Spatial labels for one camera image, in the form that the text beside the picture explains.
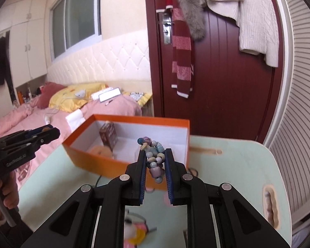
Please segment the person's left hand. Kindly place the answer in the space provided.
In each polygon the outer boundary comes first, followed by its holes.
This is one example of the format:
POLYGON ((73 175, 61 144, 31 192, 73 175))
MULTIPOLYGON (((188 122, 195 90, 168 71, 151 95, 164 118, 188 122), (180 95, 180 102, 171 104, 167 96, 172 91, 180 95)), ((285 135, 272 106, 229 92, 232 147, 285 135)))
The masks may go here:
MULTIPOLYGON (((0 180, 0 192, 2 193, 2 202, 6 208, 14 209, 18 206, 18 185, 16 183, 16 174, 14 171, 9 174, 9 177, 5 181, 0 180)), ((0 210, 0 222, 4 220, 4 214, 0 210)))

